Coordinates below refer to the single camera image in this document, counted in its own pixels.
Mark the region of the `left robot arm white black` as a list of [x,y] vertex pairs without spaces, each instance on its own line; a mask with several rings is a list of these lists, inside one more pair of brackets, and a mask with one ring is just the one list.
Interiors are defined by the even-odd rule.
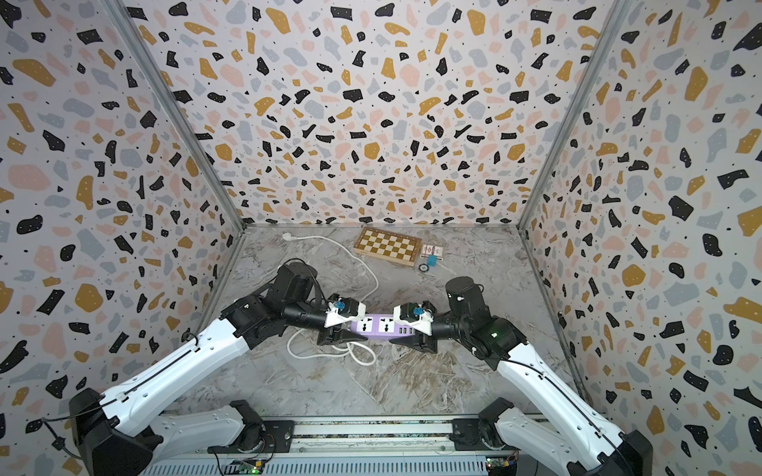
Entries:
[[244,400],[189,416],[166,408],[218,368],[288,327],[334,329],[359,321],[366,307],[351,297],[326,297],[316,270],[300,259],[226,307],[177,350],[135,377],[103,392],[87,388],[69,401],[73,443],[91,475],[138,475],[166,458],[197,450],[258,452],[270,438]]

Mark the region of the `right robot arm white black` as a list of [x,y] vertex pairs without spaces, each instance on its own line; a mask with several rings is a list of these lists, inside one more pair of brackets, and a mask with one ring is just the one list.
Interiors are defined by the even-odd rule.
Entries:
[[505,444],[557,475],[650,475],[653,446],[638,430],[625,432],[593,410],[559,377],[524,333],[496,317],[482,287],[470,277],[446,283],[450,308],[437,313],[429,301],[395,307],[394,321],[412,328],[395,344],[434,353],[442,340],[460,343],[514,385],[547,419],[538,424],[505,399],[479,415],[484,445]]

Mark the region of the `purple power strip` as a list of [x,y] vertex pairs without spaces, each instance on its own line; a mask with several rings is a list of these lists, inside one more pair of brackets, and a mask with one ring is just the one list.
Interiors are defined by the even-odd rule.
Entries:
[[365,315],[353,321],[350,330],[367,339],[393,340],[414,334],[414,329],[394,321],[392,315]]

